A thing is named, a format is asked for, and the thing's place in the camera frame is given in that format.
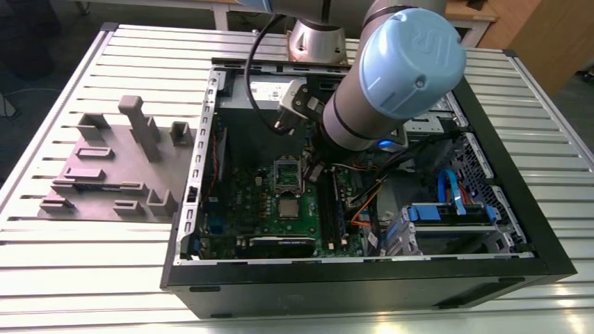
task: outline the wooden cabinet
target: wooden cabinet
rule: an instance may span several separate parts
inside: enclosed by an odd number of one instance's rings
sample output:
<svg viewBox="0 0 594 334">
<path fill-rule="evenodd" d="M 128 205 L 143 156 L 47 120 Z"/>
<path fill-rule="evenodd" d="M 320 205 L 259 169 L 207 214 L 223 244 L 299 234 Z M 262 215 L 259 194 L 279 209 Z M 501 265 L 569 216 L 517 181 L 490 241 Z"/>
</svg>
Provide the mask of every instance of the wooden cabinet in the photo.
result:
<svg viewBox="0 0 594 334">
<path fill-rule="evenodd" d="M 594 57 L 594 0 L 489 0 L 499 20 L 479 47 L 511 49 L 549 95 Z"/>
</svg>

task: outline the blue led light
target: blue led light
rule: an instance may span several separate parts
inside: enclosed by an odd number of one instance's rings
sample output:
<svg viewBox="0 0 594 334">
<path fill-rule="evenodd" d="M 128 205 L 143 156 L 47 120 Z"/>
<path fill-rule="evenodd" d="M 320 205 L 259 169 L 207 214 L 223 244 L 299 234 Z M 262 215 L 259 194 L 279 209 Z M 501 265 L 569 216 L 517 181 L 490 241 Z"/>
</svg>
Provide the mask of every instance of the blue led light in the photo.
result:
<svg viewBox="0 0 594 334">
<path fill-rule="evenodd" d="M 378 142 L 378 148 L 386 148 L 394 145 L 394 141 L 383 140 Z"/>
</svg>

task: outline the ur logo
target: ur logo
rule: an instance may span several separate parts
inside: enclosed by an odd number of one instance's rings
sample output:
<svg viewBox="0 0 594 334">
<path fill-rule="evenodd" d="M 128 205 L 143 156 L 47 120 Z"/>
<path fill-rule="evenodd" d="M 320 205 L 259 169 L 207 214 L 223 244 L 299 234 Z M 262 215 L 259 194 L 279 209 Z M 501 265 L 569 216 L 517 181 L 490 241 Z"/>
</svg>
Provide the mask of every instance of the ur logo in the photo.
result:
<svg viewBox="0 0 594 334">
<path fill-rule="evenodd" d="M 450 38 L 451 36 L 447 33 L 431 27 L 419 28 L 415 26 L 412 30 L 412 50 L 426 54 L 435 65 L 444 66 L 450 54 Z"/>
</svg>

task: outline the slotted aluminum surface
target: slotted aluminum surface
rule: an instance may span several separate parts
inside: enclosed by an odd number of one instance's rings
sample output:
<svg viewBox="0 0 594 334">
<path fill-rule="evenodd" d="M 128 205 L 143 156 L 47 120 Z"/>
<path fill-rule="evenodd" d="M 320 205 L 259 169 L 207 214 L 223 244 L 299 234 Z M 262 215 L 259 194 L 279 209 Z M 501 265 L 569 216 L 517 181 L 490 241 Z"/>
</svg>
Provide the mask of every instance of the slotted aluminum surface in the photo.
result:
<svg viewBox="0 0 594 334">
<path fill-rule="evenodd" d="M 199 321 L 159 289 L 168 224 L 35 218 L 84 112 L 117 112 L 140 95 L 157 125 L 196 128 L 211 57 L 244 58 L 250 33 L 124 26 L 101 32 L 0 191 L 0 328 L 69 333 L 586 333 L 594 328 L 594 174 L 581 140 L 537 94 L 522 65 L 470 50 L 466 77 L 550 219 L 579 274 L 471 310 L 390 315 Z M 286 40 L 263 40 L 258 58 L 286 59 Z M 348 41 L 355 56 L 356 40 Z"/>
</svg>

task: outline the black case frame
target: black case frame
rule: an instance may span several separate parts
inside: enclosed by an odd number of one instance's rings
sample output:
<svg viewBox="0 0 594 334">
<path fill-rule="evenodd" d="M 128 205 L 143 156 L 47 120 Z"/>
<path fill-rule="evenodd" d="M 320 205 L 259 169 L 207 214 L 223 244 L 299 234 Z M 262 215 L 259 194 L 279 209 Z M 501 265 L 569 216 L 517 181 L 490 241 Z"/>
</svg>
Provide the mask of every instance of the black case frame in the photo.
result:
<svg viewBox="0 0 594 334">
<path fill-rule="evenodd" d="M 243 65 L 244 61 L 214 59 L 214 63 Z M 278 72 L 284 66 L 295 66 L 286 61 L 255 61 L 258 64 L 276 65 Z M 299 63 L 299 67 L 308 66 L 344 67 Z M 160 287 L 175 293 L 198 317 L 467 308 L 522 287 L 549 284 L 577 273 L 466 79 L 452 94 L 534 258 L 175 266 L 176 219 Z"/>
</svg>

